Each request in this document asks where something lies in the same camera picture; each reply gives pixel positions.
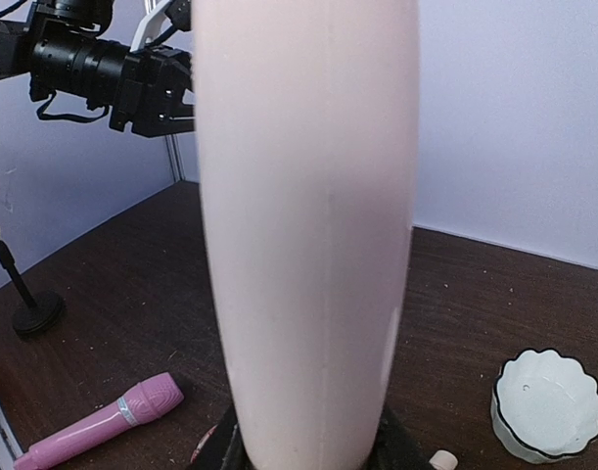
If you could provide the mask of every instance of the scalloped bowl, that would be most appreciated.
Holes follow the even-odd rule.
[[[503,365],[491,413],[494,433],[522,460],[575,457],[598,437],[598,383],[576,359],[526,350]]]

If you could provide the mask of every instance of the wooden tabletop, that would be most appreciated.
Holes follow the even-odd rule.
[[[62,468],[185,467],[230,402],[199,205],[198,186],[177,184],[35,266],[29,286],[68,305],[39,339],[15,336],[19,299],[0,290],[0,400],[23,448],[169,371],[196,386],[175,411]],[[410,268],[391,407],[427,455],[448,448],[463,470],[535,468],[494,437],[492,384],[526,348],[578,357],[598,378],[598,271],[427,230]],[[597,470],[598,441],[554,468]]]

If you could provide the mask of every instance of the robotic arm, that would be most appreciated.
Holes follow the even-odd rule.
[[[114,0],[35,0],[25,23],[1,20],[0,80],[30,73],[29,97],[44,102],[42,120],[93,122],[112,109],[110,128],[145,137],[194,130],[194,107],[183,104],[192,91],[191,56],[161,45],[176,30],[187,31],[190,0],[164,0],[140,24],[129,48],[99,39],[112,22]],[[158,38],[161,23],[172,26]],[[87,100],[98,117],[49,115],[62,91]]]

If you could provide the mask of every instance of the bowl rim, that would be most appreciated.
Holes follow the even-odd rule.
[[[598,439],[598,433],[593,438],[590,438],[588,440],[588,442],[585,443],[585,446],[583,446],[583,449],[580,450],[580,451],[578,451],[578,452],[565,452],[565,453],[560,453],[560,454],[547,453],[544,450],[540,450],[539,448],[531,446],[531,445],[527,444],[525,441],[523,441],[514,432],[514,429],[512,429],[512,426],[507,422],[507,419],[505,419],[505,416],[503,416],[503,411],[501,411],[501,399],[500,399],[499,394],[498,394],[498,383],[503,378],[503,376],[505,374],[505,367],[507,366],[507,364],[509,362],[516,362],[518,359],[521,358],[521,356],[524,353],[527,353],[529,351],[533,351],[536,354],[542,354],[542,353],[546,353],[546,352],[553,352],[558,357],[560,357],[562,359],[572,359],[572,360],[576,361],[576,363],[579,364],[579,366],[581,367],[581,371],[583,372],[583,374],[587,375],[589,377],[592,377],[594,379],[594,382],[596,383],[596,391],[595,392],[596,392],[596,395],[598,397],[598,379],[596,377],[594,377],[593,375],[587,374],[585,372],[585,370],[583,369],[583,364],[581,363],[581,361],[579,359],[577,359],[576,357],[573,357],[571,355],[560,354],[560,352],[557,351],[555,348],[546,348],[545,350],[541,350],[541,351],[538,351],[538,350],[536,350],[534,348],[526,348],[526,349],[520,351],[515,358],[507,359],[506,361],[503,362],[503,365],[501,365],[501,370],[500,370],[500,372],[498,374],[498,377],[496,377],[496,380],[494,381],[494,387],[493,387],[492,391],[493,391],[493,394],[494,394],[494,399],[496,400],[496,413],[498,415],[498,418],[501,420],[501,423],[507,428],[507,430],[509,431],[510,435],[518,442],[518,444],[520,444],[522,447],[524,447],[524,448],[526,448],[528,450],[531,450],[533,452],[536,452],[536,453],[542,455],[545,458],[548,458],[549,460],[561,460],[561,459],[564,459],[564,458],[577,457],[579,455],[584,454],[585,451],[590,446],[590,444],[592,444],[594,441],[596,441]]]

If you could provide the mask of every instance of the microphone stand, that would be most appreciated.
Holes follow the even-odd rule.
[[[55,292],[45,291],[33,296],[16,268],[11,250],[0,239],[0,263],[7,271],[16,290],[23,298],[14,313],[12,325],[20,337],[35,336],[53,326],[64,313],[64,299]]]

